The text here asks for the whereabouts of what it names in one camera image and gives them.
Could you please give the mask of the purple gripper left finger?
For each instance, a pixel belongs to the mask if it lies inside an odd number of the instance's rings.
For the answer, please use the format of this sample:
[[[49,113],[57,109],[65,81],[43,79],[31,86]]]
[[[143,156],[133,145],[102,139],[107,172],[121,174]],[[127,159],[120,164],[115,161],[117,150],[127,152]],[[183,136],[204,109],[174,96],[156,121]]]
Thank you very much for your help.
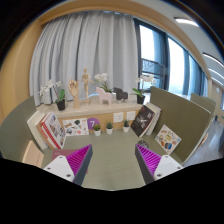
[[[55,150],[52,161],[44,170],[81,186],[92,155],[92,145],[73,150]]]

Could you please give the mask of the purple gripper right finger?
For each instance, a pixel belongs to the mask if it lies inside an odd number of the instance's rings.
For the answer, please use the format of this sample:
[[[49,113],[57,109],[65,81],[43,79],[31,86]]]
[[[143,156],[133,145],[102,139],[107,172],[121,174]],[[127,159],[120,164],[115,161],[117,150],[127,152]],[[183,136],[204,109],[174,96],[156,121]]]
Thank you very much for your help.
[[[135,145],[135,155],[146,184],[182,169],[182,166],[171,156],[160,156],[139,144]]]

